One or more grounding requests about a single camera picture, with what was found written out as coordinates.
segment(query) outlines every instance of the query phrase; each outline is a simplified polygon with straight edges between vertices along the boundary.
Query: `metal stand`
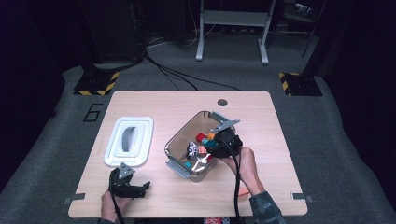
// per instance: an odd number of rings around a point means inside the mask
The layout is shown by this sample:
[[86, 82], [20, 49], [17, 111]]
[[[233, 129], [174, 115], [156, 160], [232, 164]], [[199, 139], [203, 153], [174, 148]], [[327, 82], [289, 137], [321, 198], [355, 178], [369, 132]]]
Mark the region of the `metal stand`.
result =
[[268, 56], [265, 48], [265, 39], [268, 34], [271, 19], [273, 16], [274, 6], [276, 0], [271, 0], [271, 6], [268, 12], [235, 12], [235, 11], [213, 11], [204, 10], [204, 1], [201, 0], [200, 13], [200, 34], [199, 43], [196, 54], [196, 61], [200, 62], [203, 59], [204, 53], [204, 24], [221, 24], [221, 25], [241, 25], [241, 26], [259, 26], [264, 27], [262, 39], [259, 39], [260, 54], [262, 56], [262, 63], [268, 64]]

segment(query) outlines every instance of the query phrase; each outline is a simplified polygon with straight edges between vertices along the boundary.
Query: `person's arm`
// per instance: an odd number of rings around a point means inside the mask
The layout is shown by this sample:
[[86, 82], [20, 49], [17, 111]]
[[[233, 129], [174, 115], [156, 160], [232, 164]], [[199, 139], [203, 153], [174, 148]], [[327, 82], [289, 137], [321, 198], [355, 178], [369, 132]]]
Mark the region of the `person's arm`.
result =
[[[236, 165], [233, 158], [221, 160], [230, 166], [234, 174], [236, 173]], [[240, 161], [239, 174], [251, 195], [249, 201], [255, 221], [260, 224], [286, 224], [282, 212], [259, 179], [253, 150], [249, 147], [242, 147], [236, 160]]]
[[[123, 213], [129, 202], [130, 198], [119, 198], [116, 197], [116, 203], [120, 211]], [[116, 209], [114, 208], [113, 200], [111, 199], [110, 191], [106, 191], [102, 195], [102, 207], [101, 207], [101, 218], [98, 220], [98, 224], [114, 224], [117, 221]]]

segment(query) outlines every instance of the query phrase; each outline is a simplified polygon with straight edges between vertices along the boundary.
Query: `wooden table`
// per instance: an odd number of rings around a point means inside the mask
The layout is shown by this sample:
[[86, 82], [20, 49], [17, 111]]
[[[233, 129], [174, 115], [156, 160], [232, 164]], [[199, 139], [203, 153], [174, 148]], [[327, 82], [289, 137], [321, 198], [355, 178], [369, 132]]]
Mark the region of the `wooden table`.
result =
[[[226, 106], [218, 105], [225, 99]], [[234, 127], [244, 146], [255, 151], [262, 183], [284, 216], [307, 212], [305, 201], [291, 192], [302, 192], [271, 96], [266, 91], [116, 91], [92, 147], [76, 194], [85, 193], [69, 208], [70, 217], [99, 217], [101, 195], [114, 169], [104, 163], [106, 146], [120, 117], [151, 117], [154, 131], [147, 162], [138, 168], [131, 184], [151, 181], [145, 198], [131, 202], [125, 217], [234, 217], [235, 177], [223, 162], [200, 183], [181, 178], [165, 164], [165, 144], [194, 115], [216, 111], [228, 119], [240, 119]], [[252, 216], [249, 195], [239, 197], [242, 217]]]

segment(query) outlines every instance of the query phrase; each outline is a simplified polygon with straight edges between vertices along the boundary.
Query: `transparent storage box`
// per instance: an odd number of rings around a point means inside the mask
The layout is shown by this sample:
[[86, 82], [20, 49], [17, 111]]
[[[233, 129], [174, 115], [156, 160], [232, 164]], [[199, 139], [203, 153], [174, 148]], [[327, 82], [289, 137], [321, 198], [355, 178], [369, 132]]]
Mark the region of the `transparent storage box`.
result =
[[196, 146], [201, 146], [202, 144], [196, 140], [196, 136], [199, 133], [209, 134], [211, 129], [218, 127], [225, 120], [228, 119], [216, 112], [201, 111], [196, 114], [166, 144], [165, 154], [169, 159], [166, 165], [181, 177], [188, 178], [192, 182], [203, 180], [218, 159], [213, 158], [207, 163], [205, 163], [207, 156], [188, 159], [189, 143], [193, 142]]

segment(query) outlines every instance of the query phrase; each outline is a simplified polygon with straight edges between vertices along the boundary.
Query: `hole in table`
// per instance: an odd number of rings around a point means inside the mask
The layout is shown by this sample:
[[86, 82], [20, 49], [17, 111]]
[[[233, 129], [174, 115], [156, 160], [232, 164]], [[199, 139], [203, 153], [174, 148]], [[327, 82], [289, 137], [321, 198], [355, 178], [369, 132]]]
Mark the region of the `hole in table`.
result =
[[224, 99], [219, 99], [218, 100], [218, 105], [219, 106], [226, 106], [228, 104], [228, 102]]

